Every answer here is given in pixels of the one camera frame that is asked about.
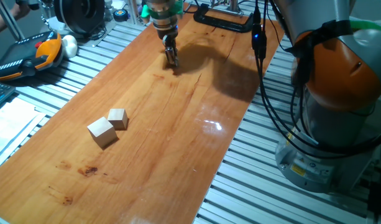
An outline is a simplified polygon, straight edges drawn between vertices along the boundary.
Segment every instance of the white paper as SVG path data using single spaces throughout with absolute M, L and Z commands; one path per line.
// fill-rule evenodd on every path
M 17 98 L 0 109 L 0 153 L 38 114 L 34 105 Z
M 17 147 L 24 141 L 24 139 L 33 131 L 33 129 L 41 122 L 45 114 L 38 113 L 38 115 L 26 126 L 26 128 L 13 140 L 8 147 L 0 152 L 0 166 L 5 162 L 5 160 L 16 150 Z

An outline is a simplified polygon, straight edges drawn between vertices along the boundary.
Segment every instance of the dark stain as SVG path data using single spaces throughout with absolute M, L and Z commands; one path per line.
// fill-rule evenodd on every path
M 73 203 L 73 198 L 72 197 L 65 197 L 63 200 L 64 205 L 71 205 Z
M 78 169 L 77 172 L 85 177 L 91 177 L 92 175 L 96 175 L 95 172 L 98 171 L 97 167 L 86 167 L 85 170 Z
M 85 174 L 89 174 L 89 173 L 95 173 L 96 171 L 98 171 L 98 168 L 97 167 L 89 167 L 86 171 L 85 171 Z
M 159 78 L 159 79 L 164 79 L 164 78 L 165 78 L 165 77 L 162 76 L 162 75 L 156 75 L 156 74 L 153 74 L 153 76 L 154 76 L 154 77 L 157 77 L 157 78 Z
M 61 161 L 58 167 L 59 169 L 70 170 L 71 164 L 67 161 Z

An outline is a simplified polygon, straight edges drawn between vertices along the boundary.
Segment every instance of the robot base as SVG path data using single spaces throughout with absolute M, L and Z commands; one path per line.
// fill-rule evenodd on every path
M 309 137 L 295 131 L 305 141 Z M 290 139 L 302 148 L 317 156 L 338 156 L 306 146 L 293 136 Z M 296 186 L 311 192 L 348 193 L 357 183 L 363 171 L 370 164 L 374 150 L 343 159 L 318 159 L 307 156 L 283 139 L 276 148 L 276 163 L 282 174 Z

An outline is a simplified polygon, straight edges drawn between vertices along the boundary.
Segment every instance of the wooden tabletop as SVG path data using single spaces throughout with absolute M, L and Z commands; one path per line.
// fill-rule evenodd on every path
M 278 47 L 269 22 L 267 37 L 264 69 Z M 146 28 L 0 167 L 0 217 L 191 223 L 259 85 L 250 41 L 250 33 L 187 14 L 172 69 L 156 30 Z M 128 130 L 102 150 L 86 127 L 111 108 L 127 110 Z

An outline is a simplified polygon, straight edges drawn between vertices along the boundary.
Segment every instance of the metal slotted surface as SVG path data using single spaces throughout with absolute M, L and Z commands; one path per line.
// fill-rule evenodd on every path
M 290 47 L 287 38 L 283 47 Z M 290 124 L 293 56 L 278 49 L 264 82 L 273 107 Z M 369 190 L 317 194 L 293 185 L 279 171 L 275 148 L 281 134 L 260 99 L 252 100 L 194 223 L 366 223 Z
M 16 93 L 11 98 L 18 97 L 27 101 L 35 105 L 35 110 L 46 114 L 20 146 L 25 144 L 144 29 L 145 27 L 127 22 L 117 23 L 98 46 L 79 46 L 77 55 L 63 59 L 57 68 L 51 68 L 33 78 L 18 80 L 22 86 L 16 88 Z

